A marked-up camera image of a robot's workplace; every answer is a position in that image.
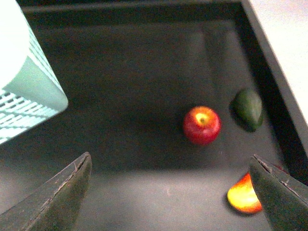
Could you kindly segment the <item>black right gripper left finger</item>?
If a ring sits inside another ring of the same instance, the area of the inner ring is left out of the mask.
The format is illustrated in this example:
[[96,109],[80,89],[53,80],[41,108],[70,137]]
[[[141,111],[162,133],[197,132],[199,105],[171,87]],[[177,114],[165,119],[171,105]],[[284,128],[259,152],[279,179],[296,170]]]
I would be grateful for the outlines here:
[[2,231],[70,231],[89,187],[91,155],[83,153],[0,216]]

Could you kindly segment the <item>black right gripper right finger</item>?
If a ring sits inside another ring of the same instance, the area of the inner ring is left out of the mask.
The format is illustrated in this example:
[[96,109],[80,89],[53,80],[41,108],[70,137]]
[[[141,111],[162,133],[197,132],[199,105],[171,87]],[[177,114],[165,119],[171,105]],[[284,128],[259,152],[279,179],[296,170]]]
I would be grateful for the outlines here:
[[308,229],[308,187],[258,155],[249,162],[253,188],[273,231]]

